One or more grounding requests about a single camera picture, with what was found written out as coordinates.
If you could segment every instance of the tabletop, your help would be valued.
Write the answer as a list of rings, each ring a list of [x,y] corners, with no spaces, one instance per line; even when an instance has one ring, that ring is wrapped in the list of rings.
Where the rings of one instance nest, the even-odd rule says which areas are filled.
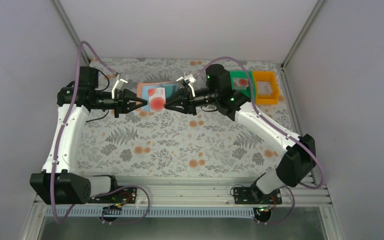
[[[138,83],[175,81],[185,72],[197,73],[209,60],[102,58],[117,72],[128,75],[125,87],[137,91]],[[276,105],[259,105],[269,117],[287,129],[292,129],[277,66],[267,61],[241,61],[247,70],[273,71],[280,89]],[[220,61],[225,69],[238,71],[232,61]],[[91,67],[102,70],[110,78],[111,91],[116,76],[106,70],[96,58]],[[195,89],[206,84],[202,74]],[[99,86],[106,80],[100,74]],[[103,116],[92,110],[88,119]],[[116,176],[161,177],[258,177],[277,167],[281,157],[273,148],[219,112],[186,115],[175,111],[133,111],[114,118],[114,112],[104,119],[86,123],[78,148],[77,168],[82,175],[111,174]]]

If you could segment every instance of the black cable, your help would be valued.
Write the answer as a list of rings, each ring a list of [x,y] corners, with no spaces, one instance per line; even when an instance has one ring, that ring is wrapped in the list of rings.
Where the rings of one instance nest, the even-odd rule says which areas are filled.
[[[203,106],[201,106],[201,110],[202,110],[203,112],[206,112],[206,113],[212,113],[212,112],[217,112],[217,111],[218,111],[217,109],[213,109],[213,110],[204,110],[204,109],[203,109]]]
[[[233,185],[232,188],[230,189],[230,195],[232,195],[232,196],[235,196],[235,195],[232,194],[232,190],[233,190],[233,188],[235,186],[241,186],[242,188],[245,188],[244,185],[242,185],[242,184],[235,184],[235,185]]]
[[[110,113],[110,110],[107,110],[104,116],[101,116],[101,117],[98,117],[98,118],[95,118],[95,119],[91,119],[91,120],[87,120],[86,123],[90,123],[90,122],[93,122],[93,121],[96,121],[96,120],[104,119],[108,115],[108,113]]]
[[[110,79],[107,77],[107,75],[105,75],[105,73],[103,73],[101,70],[99,70],[99,69],[97,69],[98,70],[98,72],[100,72],[105,78],[106,78],[106,80],[108,81],[108,84],[106,85],[106,87],[104,88],[104,89],[102,89],[102,90],[97,90],[98,92],[102,92],[102,91],[104,91],[104,90],[106,90],[109,86],[110,86]]]

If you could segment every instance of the red circle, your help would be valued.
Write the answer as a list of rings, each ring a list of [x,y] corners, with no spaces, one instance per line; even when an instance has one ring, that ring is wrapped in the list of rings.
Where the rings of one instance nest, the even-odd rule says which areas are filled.
[[[248,80],[246,80],[245,78],[239,79],[239,85],[247,86],[248,85]]]
[[[154,95],[156,92],[157,92],[157,89],[156,89],[156,88],[148,89],[148,95],[149,95],[150,97],[151,97],[152,95]]]
[[[149,104],[153,111],[161,111],[164,109],[164,104],[166,104],[166,100],[158,96],[153,98]]]

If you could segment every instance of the gray wall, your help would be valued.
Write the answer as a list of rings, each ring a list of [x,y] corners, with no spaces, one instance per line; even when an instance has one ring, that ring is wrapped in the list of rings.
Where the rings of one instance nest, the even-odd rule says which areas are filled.
[[[51,147],[76,46],[49,0],[0,0],[0,239],[17,239]]]
[[[346,239],[384,239],[384,1],[328,0],[287,67]]]

